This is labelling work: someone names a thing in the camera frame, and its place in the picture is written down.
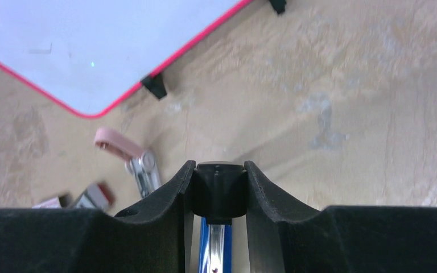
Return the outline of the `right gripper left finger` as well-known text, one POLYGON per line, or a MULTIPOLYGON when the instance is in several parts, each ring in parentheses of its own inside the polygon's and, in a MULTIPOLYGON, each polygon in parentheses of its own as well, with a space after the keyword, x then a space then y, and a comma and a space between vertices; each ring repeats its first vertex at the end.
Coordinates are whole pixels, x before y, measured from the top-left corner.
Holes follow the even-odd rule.
POLYGON ((194 161, 110 216, 97 209, 0 209, 0 272, 188 272, 194 161))

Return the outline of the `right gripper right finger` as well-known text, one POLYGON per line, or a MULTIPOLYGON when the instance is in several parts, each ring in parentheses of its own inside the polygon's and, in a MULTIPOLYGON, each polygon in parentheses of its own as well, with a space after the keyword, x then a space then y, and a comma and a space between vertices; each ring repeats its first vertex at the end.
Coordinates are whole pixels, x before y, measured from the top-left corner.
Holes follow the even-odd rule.
POLYGON ((251 272, 437 272, 437 208, 317 210, 245 169, 251 272))

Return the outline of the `pink white eraser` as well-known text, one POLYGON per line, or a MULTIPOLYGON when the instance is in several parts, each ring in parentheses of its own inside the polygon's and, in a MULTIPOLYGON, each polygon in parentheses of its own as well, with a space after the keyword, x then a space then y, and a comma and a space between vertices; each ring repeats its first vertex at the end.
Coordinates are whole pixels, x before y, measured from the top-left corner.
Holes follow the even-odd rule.
POLYGON ((158 164, 151 150, 106 127, 97 129, 94 144, 123 160, 125 169, 133 176, 142 198, 146 198, 162 185, 158 164))

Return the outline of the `blue lighter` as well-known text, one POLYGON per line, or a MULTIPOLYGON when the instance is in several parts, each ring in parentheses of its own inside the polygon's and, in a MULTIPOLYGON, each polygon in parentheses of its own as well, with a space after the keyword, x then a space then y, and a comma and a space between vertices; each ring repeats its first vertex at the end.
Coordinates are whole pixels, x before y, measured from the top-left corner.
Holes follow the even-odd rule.
POLYGON ((199 272, 232 271, 232 220, 246 213, 247 174, 231 162, 202 162, 192 175, 193 212, 201 217, 199 272))

